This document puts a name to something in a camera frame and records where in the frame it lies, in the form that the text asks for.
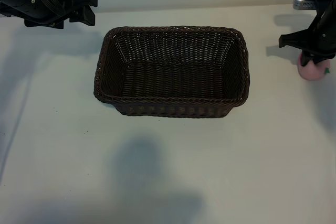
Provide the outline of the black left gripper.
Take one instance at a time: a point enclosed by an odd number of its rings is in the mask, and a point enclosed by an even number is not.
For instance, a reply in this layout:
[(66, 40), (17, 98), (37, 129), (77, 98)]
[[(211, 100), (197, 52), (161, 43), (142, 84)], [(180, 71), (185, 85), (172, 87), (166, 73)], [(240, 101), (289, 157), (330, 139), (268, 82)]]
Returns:
[(97, 6), (98, 0), (1, 0), (1, 15), (22, 18), (26, 27), (63, 28), (67, 19), (70, 23), (94, 26), (96, 19), (91, 8)]

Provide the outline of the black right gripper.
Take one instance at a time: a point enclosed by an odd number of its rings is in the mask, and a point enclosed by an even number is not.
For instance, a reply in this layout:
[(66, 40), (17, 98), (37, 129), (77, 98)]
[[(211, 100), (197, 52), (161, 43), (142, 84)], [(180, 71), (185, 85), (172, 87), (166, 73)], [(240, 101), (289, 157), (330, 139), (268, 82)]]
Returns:
[(335, 57), (335, 0), (293, 0), (296, 10), (315, 10), (310, 26), (295, 33), (281, 35), (279, 47), (302, 50), (300, 65), (320, 63)]

